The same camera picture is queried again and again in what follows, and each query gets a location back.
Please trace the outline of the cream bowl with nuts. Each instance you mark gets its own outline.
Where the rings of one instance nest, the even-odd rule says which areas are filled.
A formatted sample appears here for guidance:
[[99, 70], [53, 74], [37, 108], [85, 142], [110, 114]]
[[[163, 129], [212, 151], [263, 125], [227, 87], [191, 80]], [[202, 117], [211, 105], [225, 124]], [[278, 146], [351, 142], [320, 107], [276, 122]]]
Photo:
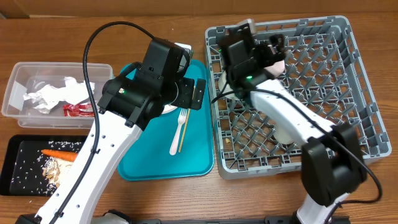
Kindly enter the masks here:
[[[221, 74], [221, 76], [218, 79], [218, 87], [219, 87], [220, 93], [226, 93], [226, 92], [232, 91], [230, 85], [227, 84], [225, 71]], [[230, 99], [230, 100], [239, 100], [239, 98], [236, 97], [234, 93], [226, 95], [226, 98]]]

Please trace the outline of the white round plate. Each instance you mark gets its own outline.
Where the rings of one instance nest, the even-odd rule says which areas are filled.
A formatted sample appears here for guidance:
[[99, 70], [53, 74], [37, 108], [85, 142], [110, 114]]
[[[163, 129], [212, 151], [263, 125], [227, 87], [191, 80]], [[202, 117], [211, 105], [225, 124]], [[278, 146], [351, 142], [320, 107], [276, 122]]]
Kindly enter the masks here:
[[176, 106], [172, 106], [172, 105], [165, 105], [162, 114], [167, 114], [170, 113], [174, 110], [176, 110], [177, 107]]

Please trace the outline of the pink bowl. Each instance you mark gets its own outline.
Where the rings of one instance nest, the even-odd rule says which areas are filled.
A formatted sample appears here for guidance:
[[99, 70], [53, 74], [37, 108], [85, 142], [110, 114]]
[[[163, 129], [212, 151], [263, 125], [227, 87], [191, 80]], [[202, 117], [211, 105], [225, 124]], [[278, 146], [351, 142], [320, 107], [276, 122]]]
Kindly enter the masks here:
[[281, 60], [275, 62], [271, 66], [265, 67], [264, 69], [267, 70], [271, 75], [273, 75], [274, 78], [277, 78], [285, 72], [285, 62], [284, 60]]

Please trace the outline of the white paper cup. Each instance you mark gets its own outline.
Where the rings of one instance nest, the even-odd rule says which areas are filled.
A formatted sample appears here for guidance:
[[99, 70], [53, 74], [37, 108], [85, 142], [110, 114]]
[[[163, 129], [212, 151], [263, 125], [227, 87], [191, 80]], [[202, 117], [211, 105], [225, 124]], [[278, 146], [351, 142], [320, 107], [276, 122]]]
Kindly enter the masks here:
[[289, 133], [278, 124], [275, 125], [274, 137], [281, 144], [292, 144], [294, 142]]

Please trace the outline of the red snack wrapper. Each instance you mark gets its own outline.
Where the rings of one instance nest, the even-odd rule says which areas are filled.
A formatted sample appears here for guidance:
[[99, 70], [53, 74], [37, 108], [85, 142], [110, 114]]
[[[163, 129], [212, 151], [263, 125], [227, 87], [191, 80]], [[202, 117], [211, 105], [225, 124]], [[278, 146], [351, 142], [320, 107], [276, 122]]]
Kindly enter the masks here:
[[93, 117], [94, 112], [91, 103], [79, 103], [77, 105], [63, 105], [65, 117]]

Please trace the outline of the white napkin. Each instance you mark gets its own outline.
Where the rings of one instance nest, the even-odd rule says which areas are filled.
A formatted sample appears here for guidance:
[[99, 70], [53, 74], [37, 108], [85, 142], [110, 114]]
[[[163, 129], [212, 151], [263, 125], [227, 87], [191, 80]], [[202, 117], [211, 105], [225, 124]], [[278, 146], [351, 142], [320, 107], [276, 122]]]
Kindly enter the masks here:
[[31, 100], [32, 103], [38, 103], [34, 109], [38, 110], [40, 113], [49, 114], [62, 100], [62, 89], [52, 85], [45, 85], [36, 92], [25, 93], [23, 99], [25, 101]]
[[77, 105], [89, 98], [86, 83], [78, 83], [73, 77], [65, 77], [65, 87], [60, 89], [63, 101]]

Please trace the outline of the orange carrot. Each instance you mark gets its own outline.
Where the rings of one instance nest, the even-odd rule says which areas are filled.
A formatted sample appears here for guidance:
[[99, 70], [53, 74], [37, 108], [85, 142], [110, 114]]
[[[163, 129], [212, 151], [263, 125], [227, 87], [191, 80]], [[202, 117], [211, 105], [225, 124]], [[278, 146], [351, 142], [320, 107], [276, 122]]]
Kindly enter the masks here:
[[43, 149], [41, 150], [41, 153], [46, 156], [55, 157], [68, 162], [74, 162], [78, 155], [76, 152], [56, 151], [51, 149]]

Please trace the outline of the nuts and rice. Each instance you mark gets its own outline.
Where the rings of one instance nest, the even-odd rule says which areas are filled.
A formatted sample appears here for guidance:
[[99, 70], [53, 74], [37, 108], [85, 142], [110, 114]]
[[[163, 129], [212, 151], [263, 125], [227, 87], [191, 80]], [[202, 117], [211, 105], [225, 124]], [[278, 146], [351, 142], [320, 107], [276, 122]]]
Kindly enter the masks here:
[[72, 163], [46, 156], [43, 149], [78, 153], [80, 141], [23, 141], [17, 151], [11, 178], [11, 195], [52, 195], [63, 182]]

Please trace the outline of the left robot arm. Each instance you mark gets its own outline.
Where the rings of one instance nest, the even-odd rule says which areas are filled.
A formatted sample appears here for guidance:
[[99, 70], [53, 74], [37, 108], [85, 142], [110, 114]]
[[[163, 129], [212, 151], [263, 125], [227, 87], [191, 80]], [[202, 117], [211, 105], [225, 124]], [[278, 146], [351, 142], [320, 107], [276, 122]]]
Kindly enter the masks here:
[[185, 77], [192, 54], [190, 45], [154, 38], [142, 63], [108, 80], [90, 135], [63, 182], [37, 213], [20, 215], [16, 224], [130, 223], [117, 210], [99, 218], [93, 213], [119, 162], [165, 105], [201, 108], [205, 81]]

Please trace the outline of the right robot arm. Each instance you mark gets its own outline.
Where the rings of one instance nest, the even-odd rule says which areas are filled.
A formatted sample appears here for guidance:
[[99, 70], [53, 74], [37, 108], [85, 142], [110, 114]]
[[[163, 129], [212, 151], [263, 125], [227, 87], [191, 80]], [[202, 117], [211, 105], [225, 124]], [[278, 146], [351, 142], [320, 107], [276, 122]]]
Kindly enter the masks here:
[[285, 68], [284, 36], [272, 35], [257, 44], [255, 34], [254, 24], [247, 21], [228, 29], [218, 42], [226, 86], [232, 95], [273, 119], [287, 141], [301, 148], [307, 197], [293, 221], [329, 223], [369, 173], [356, 131], [348, 123], [333, 124], [293, 97], [277, 79]]

